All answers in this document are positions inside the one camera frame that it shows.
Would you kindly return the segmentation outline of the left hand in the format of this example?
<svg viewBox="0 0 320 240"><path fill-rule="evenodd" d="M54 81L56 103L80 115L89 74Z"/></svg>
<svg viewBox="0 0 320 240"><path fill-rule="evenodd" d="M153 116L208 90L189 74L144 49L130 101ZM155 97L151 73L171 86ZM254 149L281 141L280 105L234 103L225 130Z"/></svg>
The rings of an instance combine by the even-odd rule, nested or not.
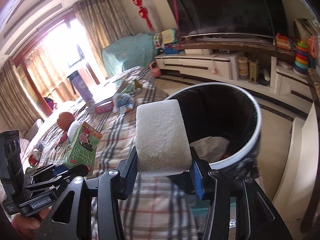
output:
<svg viewBox="0 0 320 240"><path fill-rule="evenodd" d="M42 221L47 217L51 207L38 213L38 217L23 217L20 213L14 215L12 226L21 239L33 239L35 231L40 228Z"/></svg>

